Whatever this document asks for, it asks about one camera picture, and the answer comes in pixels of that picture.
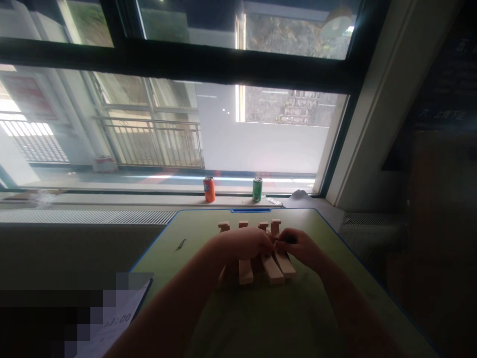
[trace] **table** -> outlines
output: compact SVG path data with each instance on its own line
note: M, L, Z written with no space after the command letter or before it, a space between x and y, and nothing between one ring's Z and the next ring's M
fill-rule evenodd
M212 236L217 224L249 226L281 219L280 229L307 232L369 300L409 357L438 357L428 340L315 209L183 210L133 266L153 272L143 307ZM176 251L186 238L183 247ZM215 291L196 326L187 357L339 357L344 344L319 276L290 257L297 277L285 285Z

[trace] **red sign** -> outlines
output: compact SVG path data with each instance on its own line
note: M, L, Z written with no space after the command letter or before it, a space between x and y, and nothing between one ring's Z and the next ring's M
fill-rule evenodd
M1 81L23 114L33 116L36 120L57 120L36 78L2 75Z

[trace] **balcony railing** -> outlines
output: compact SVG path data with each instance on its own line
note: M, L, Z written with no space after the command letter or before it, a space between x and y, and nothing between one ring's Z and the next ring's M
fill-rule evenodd
M98 117L119 165L204 168L200 124Z
M30 163L69 163L47 123L0 118L0 126Z

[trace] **soda can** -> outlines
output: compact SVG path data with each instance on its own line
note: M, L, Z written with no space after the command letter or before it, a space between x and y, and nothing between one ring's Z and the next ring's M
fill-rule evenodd
M262 200L262 178L255 178L253 180L252 200L259 202Z
M215 201L215 183L213 177L204 178L204 192L206 202Z

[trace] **hand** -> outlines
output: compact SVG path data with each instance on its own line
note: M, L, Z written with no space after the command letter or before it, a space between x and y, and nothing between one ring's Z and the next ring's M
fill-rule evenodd
M258 254L274 251L270 236L255 227L222 232L217 235L217 241L224 245L225 254L230 261L250 260Z
M294 239L296 243L289 244L285 242L285 239L289 241L290 238ZM322 256L321 249L306 232L293 228L286 228L282 231L280 237L275 242L275 247L277 250L292 254L311 269L314 269L317 261L320 260L320 256Z

